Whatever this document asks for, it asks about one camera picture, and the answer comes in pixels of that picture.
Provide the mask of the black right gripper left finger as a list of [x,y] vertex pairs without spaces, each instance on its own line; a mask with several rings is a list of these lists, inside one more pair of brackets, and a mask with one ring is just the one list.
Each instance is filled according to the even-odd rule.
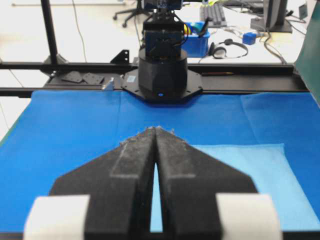
[[150,225],[155,140],[147,128],[58,177],[34,200],[24,239],[140,239]]

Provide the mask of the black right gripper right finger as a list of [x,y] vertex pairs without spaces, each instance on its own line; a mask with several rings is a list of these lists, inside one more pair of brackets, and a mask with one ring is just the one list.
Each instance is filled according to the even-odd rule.
[[163,232],[171,240],[281,240],[277,212],[244,172],[155,130]]

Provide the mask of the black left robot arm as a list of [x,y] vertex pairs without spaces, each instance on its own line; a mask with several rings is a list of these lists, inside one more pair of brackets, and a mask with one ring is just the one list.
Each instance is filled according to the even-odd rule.
[[203,91],[202,77],[188,69],[185,22],[176,14],[181,0],[145,0],[152,15],[143,22],[138,67],[127,72],[121,88],[150,103],[178,103]]

